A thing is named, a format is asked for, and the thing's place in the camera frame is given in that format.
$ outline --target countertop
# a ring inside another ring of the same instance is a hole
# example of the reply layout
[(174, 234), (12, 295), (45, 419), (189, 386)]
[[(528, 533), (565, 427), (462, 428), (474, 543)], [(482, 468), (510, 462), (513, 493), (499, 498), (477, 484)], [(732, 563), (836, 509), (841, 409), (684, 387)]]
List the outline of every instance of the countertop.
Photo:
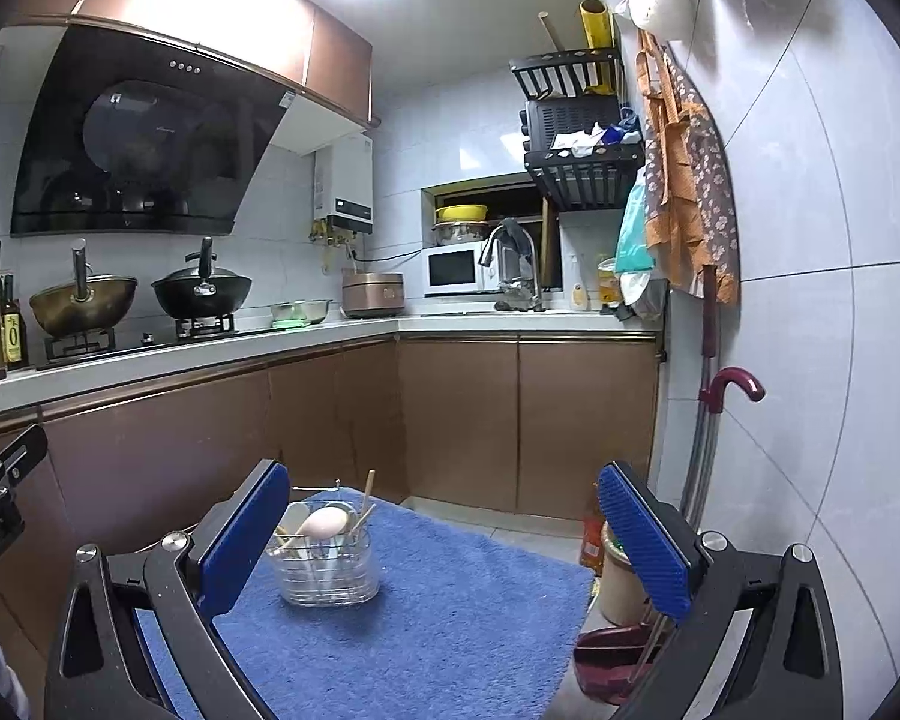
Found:
[(620, 322), (616, 317), (597, 313), (565, 311), (428, 314), (336, 322), (328, 318), (322, 324), (306, 328), (141, 349), (66, 367), (11, 372), (0, 381), (0, 413), (186, 370), (395, 333), (646, 333), (653, 330), (639, 319)]

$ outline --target yellow label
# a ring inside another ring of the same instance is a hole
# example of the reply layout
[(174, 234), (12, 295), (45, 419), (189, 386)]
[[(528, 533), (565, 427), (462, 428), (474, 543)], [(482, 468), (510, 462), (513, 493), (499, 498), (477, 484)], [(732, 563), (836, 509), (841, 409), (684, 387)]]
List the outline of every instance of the yellow label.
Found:
[(5, 314), (2, 317), (4, 327), (4, 357), (7, 362), (20, 362), (20, 314)]

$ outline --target gas stove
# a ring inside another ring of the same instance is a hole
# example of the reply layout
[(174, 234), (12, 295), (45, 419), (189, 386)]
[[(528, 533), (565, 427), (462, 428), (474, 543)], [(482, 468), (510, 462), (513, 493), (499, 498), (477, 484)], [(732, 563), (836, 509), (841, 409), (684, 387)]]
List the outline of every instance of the gas stove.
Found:
[(260, 330), (240, 331), (234, 326), (233, 315), (227, 314), (225, 317), (209, 317), (208, 319), (178, 319), (175, 325), (176, 338), (169, 343), (155, 343), (152, 333), (144, 333), (139, 343), (135, 344), (135, 346), (120, 348), (117, 346), (116, 335), (112, 327), (109, 330), (79, 333), (76, 336), (67, 336), (66, 338), (45, 338), (44, 348), (47, 352), (47, 362), (43, 365), (38, 365), (36, 370), (77, 365), (78, 362), (89, 362), (103, 358), (121, 357), (125, 354), (136, 354), (151, 349), (187, 346), (190, 343), (213, 341), (216, 338), (276, 333), (280, 332), (281, 329), (278, 327), (265, 327)]

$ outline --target faucet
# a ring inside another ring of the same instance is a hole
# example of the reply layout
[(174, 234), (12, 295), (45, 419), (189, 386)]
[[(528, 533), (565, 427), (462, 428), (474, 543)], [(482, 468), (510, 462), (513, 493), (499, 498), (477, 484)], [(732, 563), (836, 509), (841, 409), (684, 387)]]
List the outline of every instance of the faucet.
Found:
[(484, 268), (490, 267), (490, 263), (493, 261), (493, 245), (504, 233), (508, 234), (511, 239), (514, 239), (518, 253), (522, 253), (520, 252), (519, 234), (522, 233), (523, 237), (530, 244), (530, 269), (533, 271), (533, 297), (530, 299), (530, 310), (543, 311), (543, 295), (540, 293), (540, 277), (536, 266), (536, 245), (533, 242), (533, 238), (530, 237), (530, 233), (521, 227), (514, 218), (507, 217), (493, 228), (493, 232), (490, 233), (490, 237), (487, 238), (487, 242), (480, 251), (478, 262)]

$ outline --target water heater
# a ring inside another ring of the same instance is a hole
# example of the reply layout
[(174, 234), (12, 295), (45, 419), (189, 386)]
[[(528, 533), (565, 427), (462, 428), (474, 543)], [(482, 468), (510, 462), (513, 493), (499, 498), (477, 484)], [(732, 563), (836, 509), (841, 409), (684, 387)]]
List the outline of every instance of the water heater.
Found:
[(337, 229), (373, 232), (373, 142), (359, 132), (314, 158), (314, 219)]

